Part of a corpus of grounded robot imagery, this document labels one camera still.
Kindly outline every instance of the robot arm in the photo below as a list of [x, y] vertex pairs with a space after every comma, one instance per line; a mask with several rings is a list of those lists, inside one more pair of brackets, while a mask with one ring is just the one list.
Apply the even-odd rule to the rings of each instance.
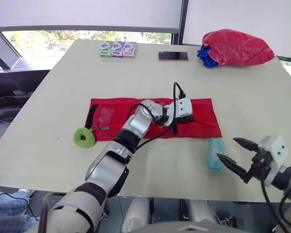
[[41, 218], [39, 226], [27, 231], [35, 233], [88, 233], [96, 230], [103, 212], [106, 198], [113, 197], [121, 190], [129, 173], [126, 164], [136, 152], [140, 140], [148, 131], [150, 124], [170, 126], [175, 118], [192, 114], [189, 98], [161, 106], [151, 100], [142, 102], [130, 116], [119, 134], [109, 142], [100, 155], [89, 166], [85, 183], [67, 193], [46, 214], [46, 221]]
[[245, 183], [255, 177], [263, 181], [266, 187], [273, 185], [283, 190], [284, 195], [291, 189], [291, 166], [283, 166], [288, 150], [281, 135], [266, 136], [259, 144], [244, 138], [234, 140], [245, 149], [256, 152], [256, 155], [252, 158], [253, 163], [247, 172], [236, 161], [218, 153], [219, 159], [228, 169], [239, 175]]

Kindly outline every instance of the red plastic bag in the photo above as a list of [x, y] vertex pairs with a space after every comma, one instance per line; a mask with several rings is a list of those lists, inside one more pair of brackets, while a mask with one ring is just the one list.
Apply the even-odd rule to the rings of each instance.
[[219, 66], [253, 66], [275, 57], [264, 40], [231, 29], [207, 33], [203, 45], [211, 47], [208, 54]]
[[[91, 99], [87, 116], [86, 128], [97, 126], [93, 131], [96, 141], [110, 141], [119, 133], [126, 122], [127, 114], [135, 103], [141, 103], [144, 99], [115, 98], [115, 99]], [[172, 99], [152, 99], [161, 105], [172, 103]], [[172, 131], [162, 138], [191, 137], [212, 138], [222, 137], [217, 118], [214, 114], [211, 99], [191, 100], [194, 122], [177, 125], [177, 135]], [[152, 138], [167, 127], [158, 127], [153, 122], [144, 138]]]

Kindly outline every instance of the keychain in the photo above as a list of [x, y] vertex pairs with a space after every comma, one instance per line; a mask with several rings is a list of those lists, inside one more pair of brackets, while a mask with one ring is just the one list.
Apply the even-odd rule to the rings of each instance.
[[90, 129], [80, 128], [74, 134], [74, 142], [81, 148], [90, 148], [95, 142], [95, 136], [93, 131], [97, 129], [97, 126], [91, 126]]

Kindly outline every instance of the blue drawstring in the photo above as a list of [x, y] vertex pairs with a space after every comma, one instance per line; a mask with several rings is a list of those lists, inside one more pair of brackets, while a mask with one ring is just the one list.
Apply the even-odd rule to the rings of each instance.
[[213, 60], [208, 54], [210, 49], [211, 49], [210, 46], [204, 47], [204, 45], [202, 45], [200, 50], [197, 51], [197, 57], [199, 57], [199, 59], [204, 62], [204, 66], [208, 68], [217, 67], [219, 63]]

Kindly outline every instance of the white wall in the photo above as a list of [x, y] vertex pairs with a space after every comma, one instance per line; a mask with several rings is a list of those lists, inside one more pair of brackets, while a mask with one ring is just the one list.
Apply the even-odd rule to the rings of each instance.
[[0, 27], [85, 25], [179, 29], [181, 0], [0, 0]]
[[291, 57], [291, 0], [189, 0], [183, 43], [234, 29], [260, 37], [279, 56]]

